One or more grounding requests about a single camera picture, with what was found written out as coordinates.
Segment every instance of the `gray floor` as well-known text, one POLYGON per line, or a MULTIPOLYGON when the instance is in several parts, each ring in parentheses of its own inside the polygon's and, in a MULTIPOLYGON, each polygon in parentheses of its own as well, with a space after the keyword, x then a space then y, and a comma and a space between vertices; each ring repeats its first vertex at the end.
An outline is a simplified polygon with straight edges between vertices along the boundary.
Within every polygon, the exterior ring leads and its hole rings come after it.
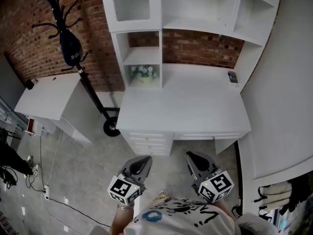
MULTIPOLYGON (((44 183, 46 184, 51 170, 51 164, 58 138, 61 132, 42 136, 42 164, 44 183)), ((212 141, 175 141, 170 157, 153 157, 153 166, 145 184, 147 191, 140 198, 140 207, 151 201, 160 190, 166 188, 176 197, 200 199, 190 188, 193 178, 188 172, 184 154, 188 151, 201 151, 210 154, 216 163, 226 169, 235 183, 232 192, 225 198, 230 207, 238 202, 238 176, 236 156, 233 146, 216 156, 212 141)), ((24 135, 21 140, 19 155, 26 159, 34 156, 34 162, 40 162, 40 138, 24 135)), ((67 134, 62 135, 60 147, 56 154, 52 177, 49 182, 50 198, 64 202, 81 210, 101 223, 110 225, 116 202, 109 198, 107 187, 126 160, 135 154, 122 136, 106 137, 99 133, 94 144, 84 144, 74 141, 67 134)), ((4 190, 0 183, 0 210, 7 216, 11 225, 22 235, 54 235, 76 234, 69 229, 64 231, 64 225, 50 217, 49 212, 67 225, 82 234, 89 234, 96 224, 76 211, 55 203, 41 200, 41 193, 25 186, 25 178, 18 173, 18 184, 9 190, 4 190)), ((41 175, 33 184, 35 189, 42 188, 41 175)))

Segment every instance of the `black round base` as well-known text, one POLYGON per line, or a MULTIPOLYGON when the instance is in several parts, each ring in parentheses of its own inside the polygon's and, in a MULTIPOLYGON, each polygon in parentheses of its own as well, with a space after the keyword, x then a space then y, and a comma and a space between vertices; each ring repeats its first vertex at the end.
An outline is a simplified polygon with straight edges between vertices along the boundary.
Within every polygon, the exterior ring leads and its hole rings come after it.
POLYGON ((116 123, 117 117, 111 117, 103 125, 104 133, 107 134, 109 137, 117 137, 121 134, 121 132, 116 128, 116 123))

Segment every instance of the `shoe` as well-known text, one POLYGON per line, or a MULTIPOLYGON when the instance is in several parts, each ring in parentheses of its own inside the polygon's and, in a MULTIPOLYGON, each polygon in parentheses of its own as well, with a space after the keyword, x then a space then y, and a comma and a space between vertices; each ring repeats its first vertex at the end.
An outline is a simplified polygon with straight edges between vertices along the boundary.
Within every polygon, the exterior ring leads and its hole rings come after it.
POLYGON ((39 171, 40 171, 40 164, 36 164, 34 167, 32 167, 33 177, 37 177, 39 171))
POLYGON ((33 166, 33 156, 28 156, 26 162, 28 163, 28 167, 31 168, 33 166))
POLYGON ((168 192, 167 192, 167 190, 162 190, 162 191, 159 192, 158 195, 159 195, 160 197, 161 197, 161 196, 168 197, 168 192))

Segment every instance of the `white desk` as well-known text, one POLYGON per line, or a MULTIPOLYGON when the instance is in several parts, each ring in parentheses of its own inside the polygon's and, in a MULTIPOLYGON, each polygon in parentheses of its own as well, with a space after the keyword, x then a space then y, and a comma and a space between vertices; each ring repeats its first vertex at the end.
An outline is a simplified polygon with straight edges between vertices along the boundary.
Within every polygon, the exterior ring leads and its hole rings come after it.
POLYGON ((42 77, 33 89, 25 89, 15 111, 35 119, 48 132, 53 122, 69 136, 92 142, 101 114, 77 73, 42 77))
POLYGON ((136 154, 169 155, 173 140, 215 140, 217 153, 251 130, 220 68, 164 64, 162 90, 127 88, 117 128, 136 154))

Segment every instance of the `person's arm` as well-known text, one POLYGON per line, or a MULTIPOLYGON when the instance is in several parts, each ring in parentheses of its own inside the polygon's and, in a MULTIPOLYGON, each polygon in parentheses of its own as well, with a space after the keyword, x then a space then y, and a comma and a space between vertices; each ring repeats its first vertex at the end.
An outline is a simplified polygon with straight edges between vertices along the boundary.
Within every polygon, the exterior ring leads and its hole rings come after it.
POLYGON ((132 206, 131 209, 125 210, 117 208, 113 223, 111 225, 110 234, 119 235, 120 233, 123 233, 124 228, 131 222, 133 217, 134 217, 134 206, 132 206))
POLYGON ((220 208, 222 211, 224 211, 228 216, 230 216, 234 221, 236 221, 236 217, 235 215, 230 211, 230 209, 228 208, 225 200, 220 199, 216 202, 213 203, 214 206, 216 206, 217 208, 220 208))

